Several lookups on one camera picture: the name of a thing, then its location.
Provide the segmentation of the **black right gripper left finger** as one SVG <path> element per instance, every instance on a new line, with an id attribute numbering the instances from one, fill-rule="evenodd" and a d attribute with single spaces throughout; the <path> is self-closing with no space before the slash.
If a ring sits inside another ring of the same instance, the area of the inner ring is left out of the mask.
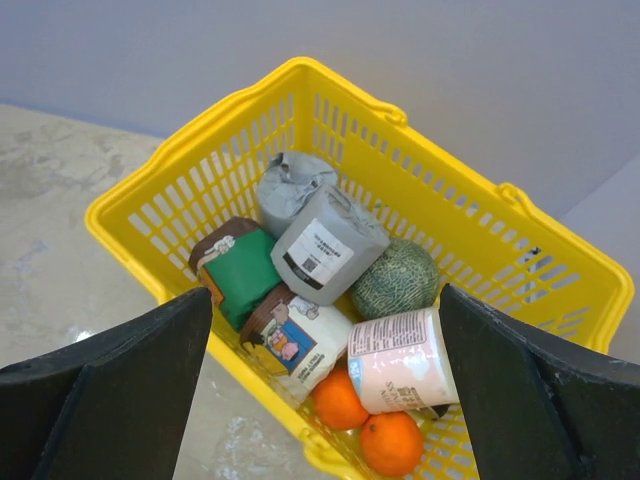
<path id="1" fill-rule="evenodd" d="M 212 318 L 197 287 L 2 368 L 2 478 L 172 478 Z"/>

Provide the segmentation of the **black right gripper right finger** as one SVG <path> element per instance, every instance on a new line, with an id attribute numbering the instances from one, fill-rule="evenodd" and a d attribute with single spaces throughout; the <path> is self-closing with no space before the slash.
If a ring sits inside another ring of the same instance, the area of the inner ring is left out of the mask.
<path id="1" fill-rule="evenodd" d="M 451 285 L 439 313 L 480 478 L 638 478 L 638 365 Z"/>

